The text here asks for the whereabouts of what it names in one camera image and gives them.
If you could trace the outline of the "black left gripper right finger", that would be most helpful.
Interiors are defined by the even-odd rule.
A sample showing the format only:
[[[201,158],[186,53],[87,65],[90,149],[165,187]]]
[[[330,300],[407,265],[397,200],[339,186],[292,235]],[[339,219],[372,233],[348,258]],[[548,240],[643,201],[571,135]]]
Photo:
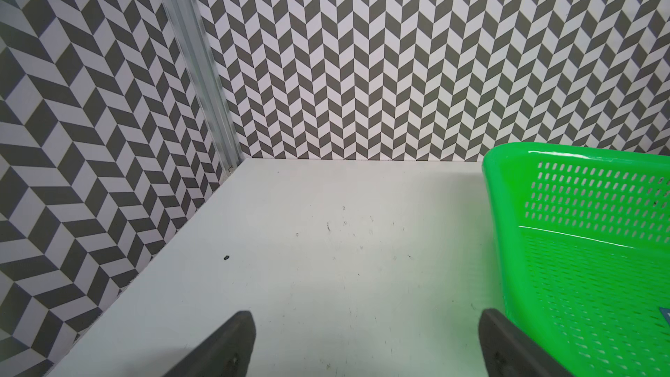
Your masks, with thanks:
[[[485,309],[478,337],[489,376],[572,376],[497,309]]]

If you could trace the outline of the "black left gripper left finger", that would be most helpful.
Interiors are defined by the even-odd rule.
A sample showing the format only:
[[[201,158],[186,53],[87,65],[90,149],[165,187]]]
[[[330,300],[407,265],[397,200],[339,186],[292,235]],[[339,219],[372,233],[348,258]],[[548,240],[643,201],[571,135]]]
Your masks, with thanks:
[[[247,375],[256,340],[251,312],[236,312],[164,377]]]

